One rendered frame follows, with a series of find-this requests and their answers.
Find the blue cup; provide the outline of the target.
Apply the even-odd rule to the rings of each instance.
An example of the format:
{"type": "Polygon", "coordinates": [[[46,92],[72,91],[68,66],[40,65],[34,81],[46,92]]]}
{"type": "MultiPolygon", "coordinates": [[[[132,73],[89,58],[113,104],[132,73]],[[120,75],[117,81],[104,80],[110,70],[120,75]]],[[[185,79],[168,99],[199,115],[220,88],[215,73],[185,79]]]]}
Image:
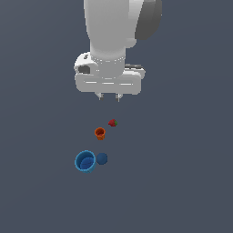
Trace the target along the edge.
{"type": "Polygon", "coordinates": [[[91,173],[96,167],[96,157],[93,152],[84,150],[75,159],[76,168],[83,173],[91,173]]]}

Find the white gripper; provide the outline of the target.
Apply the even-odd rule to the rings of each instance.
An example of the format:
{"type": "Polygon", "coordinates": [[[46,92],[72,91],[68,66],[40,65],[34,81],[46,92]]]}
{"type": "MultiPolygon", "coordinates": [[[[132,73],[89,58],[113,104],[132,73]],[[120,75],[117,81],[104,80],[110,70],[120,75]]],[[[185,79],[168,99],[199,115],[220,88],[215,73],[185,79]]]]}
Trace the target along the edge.
{"type": "Polygon", "coordinates": [[[104,100],[104,93],[115,93],[117,102],[123,94],[137,95],[141,91],[141,80],[146,73],[141,65],[126,64],[121,76],[101,77],[98,64],[92,60],[89,52],[76,59],[74,70],[76,88],[80,92],[93,92],[100,101],[104,100]]]}

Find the dark blue ball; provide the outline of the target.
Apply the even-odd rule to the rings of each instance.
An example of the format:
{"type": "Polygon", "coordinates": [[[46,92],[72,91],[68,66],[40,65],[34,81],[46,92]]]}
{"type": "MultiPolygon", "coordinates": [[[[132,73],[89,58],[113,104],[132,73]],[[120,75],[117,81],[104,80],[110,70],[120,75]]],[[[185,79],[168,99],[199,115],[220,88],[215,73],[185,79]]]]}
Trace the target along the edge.
{"type": "Polygon", "coordinates": [[[99,153],[99,154],[96,156],[96,162],[97,162],[99,165],[104,165],[104,164],[107,162],[107,155],[106,155],[106,153],[99,153]]]}

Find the small orange cup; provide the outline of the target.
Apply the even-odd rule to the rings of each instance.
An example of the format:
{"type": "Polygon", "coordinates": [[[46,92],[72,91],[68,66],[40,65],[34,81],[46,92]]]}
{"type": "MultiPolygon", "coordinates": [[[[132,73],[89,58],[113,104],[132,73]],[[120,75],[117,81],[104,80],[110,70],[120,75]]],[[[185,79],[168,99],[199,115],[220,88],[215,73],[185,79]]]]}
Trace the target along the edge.
{"type": "Polygon", "coordinates": [[[99,127],[95,130],[95,135],[98,140],[103,140],[105,138],[105,129],[102,127],[99,127]]]}

